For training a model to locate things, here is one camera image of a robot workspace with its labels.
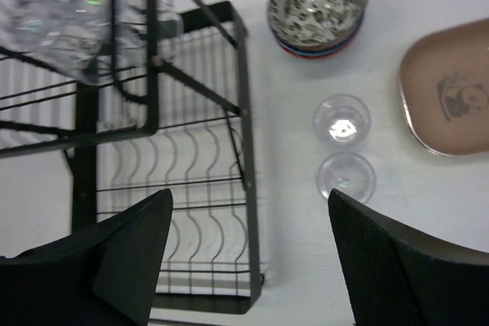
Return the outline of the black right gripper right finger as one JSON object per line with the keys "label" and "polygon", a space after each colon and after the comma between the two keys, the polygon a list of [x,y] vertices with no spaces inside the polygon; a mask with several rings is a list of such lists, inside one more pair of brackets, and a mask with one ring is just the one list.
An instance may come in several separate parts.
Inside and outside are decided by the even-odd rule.
{"label": "black right gripper right finger", "polygon": [[486,325],[488,255],[334,189],[329,218],[357,325]]}

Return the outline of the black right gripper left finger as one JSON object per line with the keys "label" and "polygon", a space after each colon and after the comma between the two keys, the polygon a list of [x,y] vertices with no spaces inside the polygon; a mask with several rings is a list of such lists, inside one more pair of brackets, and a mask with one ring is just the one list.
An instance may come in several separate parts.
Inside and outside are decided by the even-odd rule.
{"label": "black right gripper left finger", "polygon": [[146,325],[173,211],[160,190],[67,237],[1,258],[3,325]]}

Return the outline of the clear drinking glass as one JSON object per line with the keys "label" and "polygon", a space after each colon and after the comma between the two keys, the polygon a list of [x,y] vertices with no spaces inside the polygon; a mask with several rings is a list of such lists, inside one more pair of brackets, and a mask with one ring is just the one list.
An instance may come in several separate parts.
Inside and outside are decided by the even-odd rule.
{"label": "clear drinking glass", "polygon": [[110,31],[105,0],[16,0],[7,30],[17,50],[40,57],[58,72],[97,86],[88,71]]}
{"label": "clear drinking glass", "polygon": [[376,189],[374,167],[362,155],[338,152],[327,157],[319,166],[316,185],[320,195],[328,199],[337,189],[353,199],[366,203]]}
{"label": "clear drinking glass", "polygon": [[371,129],[371,113],[359,97],[335,94],[317,105],[312,125],[324,144],[338,150],[352,149],[367,138]]}
{"label": "clear drinking glass", "polygon": [[88,63],[113,40],[118,67],[146,63],[146,0],[69,0],[69,5],[80,62]]}

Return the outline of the brown textured bowl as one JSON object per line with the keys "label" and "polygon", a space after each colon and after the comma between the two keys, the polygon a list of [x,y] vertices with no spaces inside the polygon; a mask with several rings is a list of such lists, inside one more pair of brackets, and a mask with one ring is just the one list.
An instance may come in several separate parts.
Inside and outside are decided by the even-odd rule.
{"label": "brown textured bowl", "polygon": [[461,157],[488,151],[488,21],[427,34],[397,72],[403,113],[428,151]]}

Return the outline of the orange patterned ceramic bowl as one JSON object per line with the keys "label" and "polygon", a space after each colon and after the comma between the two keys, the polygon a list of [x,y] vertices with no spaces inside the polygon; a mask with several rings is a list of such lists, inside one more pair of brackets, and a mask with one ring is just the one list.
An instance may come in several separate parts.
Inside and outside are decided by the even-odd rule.
{"label": "orange patterned ceramic bowl", "polygon": [[346,48],[351,42],[355,40],[357,35],[358,33],[355,33],[351,35],[347,40],[341,42],[340,44],[322,51],[294,50],[292,47],[287,46],[286,44],[282,43],[278,39],[276,39],[276,42],[283,51],[285,51],[291,56],[298,57],[300,59],[305,59],[305,60],[318,60],[318,59],[326,58]]}

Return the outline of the black floral patterned bowl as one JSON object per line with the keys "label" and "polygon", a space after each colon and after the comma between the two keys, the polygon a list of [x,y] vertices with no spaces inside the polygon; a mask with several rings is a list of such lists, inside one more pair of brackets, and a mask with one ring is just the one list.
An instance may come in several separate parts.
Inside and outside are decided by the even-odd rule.
{"label": "black floral patterned bowl", "polygon": [[291,47],[328,48],[354,32],[367,4],[368,0],[268,0],[267,22]]}

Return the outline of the blue triangle patterned bowl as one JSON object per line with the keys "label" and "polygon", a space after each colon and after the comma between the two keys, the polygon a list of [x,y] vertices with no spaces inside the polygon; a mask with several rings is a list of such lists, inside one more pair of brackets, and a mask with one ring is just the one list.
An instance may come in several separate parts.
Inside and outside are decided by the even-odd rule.
{"label": "blue triangle patterned bowl", "polygon": [[347,36],[343,41],[338,42],[336,44],[333,44],[332,46],[329,47],[309,47],[309,48],[299,48],[292,46],[291,44],[286,43],[285,41],[281,40],[275,32],[272,31],[272,36],[274,37],[275,41],[285,50],[290,51],[291,53],[295,53],[300,56],[310,56],[313,57],[315,55],[317,56],[325,56],[329,54],[333,54],[343,47],[345,47],[348,43],[354,40],[355,35],[360,31],[361,26],[364,21],[364,16],[365,14],[362,14],[360,17],[360,20],[358,21],[356,28],[352,31],[352,33]]}

